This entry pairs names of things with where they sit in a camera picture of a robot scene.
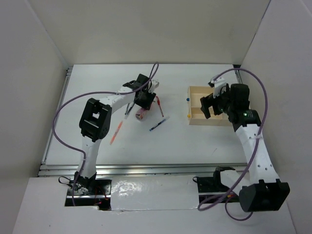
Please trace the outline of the pink capped marker bottle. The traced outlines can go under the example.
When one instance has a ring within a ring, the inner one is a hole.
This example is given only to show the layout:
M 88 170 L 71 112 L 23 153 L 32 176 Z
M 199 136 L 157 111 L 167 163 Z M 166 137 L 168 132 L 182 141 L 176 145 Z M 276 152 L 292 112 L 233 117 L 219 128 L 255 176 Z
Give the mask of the pink capped marker bottle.
M 143 107 L 139 108 L 135 114 L 136 119 L 139 121 L 144 121 L 150 115 L 152 109 L 152 106 L 149 110 L 144 109 Z

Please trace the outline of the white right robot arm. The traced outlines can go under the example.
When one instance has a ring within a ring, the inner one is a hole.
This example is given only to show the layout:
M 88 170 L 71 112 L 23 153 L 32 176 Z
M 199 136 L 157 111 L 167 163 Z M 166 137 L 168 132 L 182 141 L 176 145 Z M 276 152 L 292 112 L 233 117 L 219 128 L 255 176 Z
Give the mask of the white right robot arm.
M 256 110 L 250 109 L 250 90 L 245 84 L 226 84 L 200 99 L 201 111 L 210 118 L 210 108 L 215 115 L 226 114 L 239 138 L 247 160 L 247 173 L 228 168 L 215 171 L 213 186 L 218 191 L 229 188 L 239 198 L 245 212 L 277 211 L 290 193 L 287 182 L 282 182 L 270 160 Z

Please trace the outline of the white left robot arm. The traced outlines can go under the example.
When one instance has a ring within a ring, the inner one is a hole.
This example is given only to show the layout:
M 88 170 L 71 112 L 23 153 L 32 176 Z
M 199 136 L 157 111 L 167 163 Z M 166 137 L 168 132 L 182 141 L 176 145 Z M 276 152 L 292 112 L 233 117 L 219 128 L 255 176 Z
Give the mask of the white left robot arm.
M 84 194 L 89 195 L 96 190 L 98 151 L 102 140 L 109 133 L 112 115 L 131 103 L 150 110 L 158 86 L 158 81 L 139 74 L 136 80 L 123 84 L 115 94 L 87 100 L 79 121 L 82 155 L 74 176 L 74 181 Z

